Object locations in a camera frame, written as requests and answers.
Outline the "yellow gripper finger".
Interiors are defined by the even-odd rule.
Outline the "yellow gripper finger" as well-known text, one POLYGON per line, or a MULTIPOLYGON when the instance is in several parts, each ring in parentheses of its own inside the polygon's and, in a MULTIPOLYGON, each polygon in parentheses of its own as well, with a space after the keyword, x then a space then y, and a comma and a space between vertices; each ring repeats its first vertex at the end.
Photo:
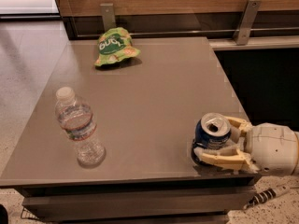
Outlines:
POLYGON ((257 173, 259 167, 251 161, 248 153, 241 151, 239 148, 231 149, 228 153, 221 153, 221 150, 194 149, 195 157, 206 164, 220 167, 222 169, 234 171, 246 171, 257 173))
POLYGON ((249 130, 252 129, 252 124, 245 119, 226 116, 231 124, 231 136, 233 138, 244 137, 249 130))

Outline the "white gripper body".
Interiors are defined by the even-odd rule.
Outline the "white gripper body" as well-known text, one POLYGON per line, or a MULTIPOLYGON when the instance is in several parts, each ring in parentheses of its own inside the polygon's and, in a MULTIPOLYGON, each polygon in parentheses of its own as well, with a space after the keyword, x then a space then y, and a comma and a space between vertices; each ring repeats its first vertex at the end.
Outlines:
POLYGON ((288 126, 263 123, 246 134, 245 150, 261 175, 294 175, 298 172, 298 132, 288 126))

